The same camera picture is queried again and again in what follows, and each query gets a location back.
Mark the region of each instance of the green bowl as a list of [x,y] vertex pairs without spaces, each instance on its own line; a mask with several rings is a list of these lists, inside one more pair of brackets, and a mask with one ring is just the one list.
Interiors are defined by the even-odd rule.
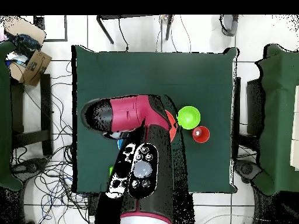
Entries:
[[198,126],[200,122],[200,113],[195,107],[186,106],[179,110],[176,118],[181,127],[190,130]]

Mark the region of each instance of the metal frame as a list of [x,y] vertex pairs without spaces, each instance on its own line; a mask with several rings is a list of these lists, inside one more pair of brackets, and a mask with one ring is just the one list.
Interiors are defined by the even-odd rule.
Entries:
[[[110,34],[108,33],[107,29],[104,27],[102,20],[111,20],[111,19],[120,19],[120,18],[132,18],[132,17],[140,17],[140,16],[149,16],[149,15],[109,15],[109,16],[102,16],[102,15],[97,15],[96,16],[96,21],[102,28],[104,34],[107,36],[108,40],[110,41],[111,44],[114,44],[113,39],[111,38]],[[167,28],[166,28],[166,40],[169,38],[169,30],[171,27],[171,19],[172,15],[168,15],[168,21],[167,21]]]
[[51,119],[51,79],[50,74],[43,74],[40,77],[41,94],[41,130],[26,132],[23,126],[23,85],[12,85],[12,149],[21,148],[26,145],[41,142],[44,156],[53,154],[52,146],[52,119]]

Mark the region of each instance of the dark green table cover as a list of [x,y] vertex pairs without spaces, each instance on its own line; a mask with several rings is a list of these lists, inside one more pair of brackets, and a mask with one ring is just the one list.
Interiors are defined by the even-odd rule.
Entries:
[[204,144],[183,130],[190,192],[234,192],[230,185],[232,60],[226,54],[77,51],[77,191],[106,191],[117,142],[87,130],[79,116],[92,99],[122,95],[168,95],[176,107],[194,106],[210,130]]
[[265,49],[264,59],[258,62],[266,93],[265,126],[259,138],[258,161],[264,172],[254,179],[254,183],[266,195],[278,191],[299,192],[299,171],[290,166],[299,52],[285,51],[275,44]]
[[9,41],[0,43],[0,186],[17,191],[23,184],[9,170],[12,154],[11,79],[5,64],[6,55],[15,50]]

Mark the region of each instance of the red bowl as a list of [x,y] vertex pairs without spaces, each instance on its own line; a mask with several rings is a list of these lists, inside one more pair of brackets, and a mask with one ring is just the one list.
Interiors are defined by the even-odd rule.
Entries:
[[202,144],[210,138],[210,131],[205,126],[198,126],[192,130],[192,136],[196,142]]

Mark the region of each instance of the cardboard box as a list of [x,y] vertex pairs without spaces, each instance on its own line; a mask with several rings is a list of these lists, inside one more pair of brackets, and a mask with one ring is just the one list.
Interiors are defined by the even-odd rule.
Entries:
[[[27,34],[38,41],[41,46],[46,38],[46,33],[42,29],[17,16],[6,16],[3,26],[5,31],[11,35]],[[26,67],[14,62],[10,64],[11,76],[20,83],[36,86],[39,84],[40,75],[47,69],[51,60],[50,56],[36,50]]]
[[40,75],[44,74],[52,58],[47,54],[35,50],[33,56],[24,68],[19,64],[11,63],[11,75],[20,83],[36,86],[39,84]]

